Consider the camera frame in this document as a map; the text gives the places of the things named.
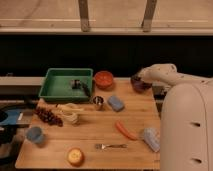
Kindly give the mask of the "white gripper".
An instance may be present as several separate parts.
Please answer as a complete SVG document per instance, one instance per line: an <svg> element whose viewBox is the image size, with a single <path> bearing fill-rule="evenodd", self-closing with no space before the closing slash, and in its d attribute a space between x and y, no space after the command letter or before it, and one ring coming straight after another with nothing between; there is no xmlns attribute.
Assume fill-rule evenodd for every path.
<svg viewBox="0 0 213 171"><path fill-rule="evenodd" d="M150 75L150 68L142 68L138 73L137 76L145 83L152 83L153 78Z"/></svg>

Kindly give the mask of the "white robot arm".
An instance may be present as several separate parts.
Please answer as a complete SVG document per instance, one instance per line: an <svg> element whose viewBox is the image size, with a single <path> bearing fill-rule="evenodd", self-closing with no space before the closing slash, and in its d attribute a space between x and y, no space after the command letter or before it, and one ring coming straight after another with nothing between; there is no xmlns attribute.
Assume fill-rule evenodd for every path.
<svg viewBox="0 0 213 171"><path fill-rule="evenodd" d="M154 64L138 73L145 83L170 85L161 111L160 171L213 171L213 77Z"/></svg>

